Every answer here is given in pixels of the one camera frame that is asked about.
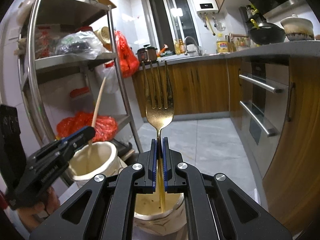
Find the person's left hand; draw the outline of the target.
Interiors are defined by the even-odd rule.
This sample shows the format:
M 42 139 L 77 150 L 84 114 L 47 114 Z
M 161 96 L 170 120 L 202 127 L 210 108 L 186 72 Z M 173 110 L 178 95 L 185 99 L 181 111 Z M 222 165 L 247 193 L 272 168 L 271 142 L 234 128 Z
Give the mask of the person's left hand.
M 47 189 L 47 194 L 46 204 L 39 202 L 33 207 L 22 207 L 16 210 L 20 221 L 29 232 L 40 225 L 35 215 L 38 215 L 42 211 L 46 211 L 48 215 L 51 215 L 60 206 L 60 201 L 53 187 Z

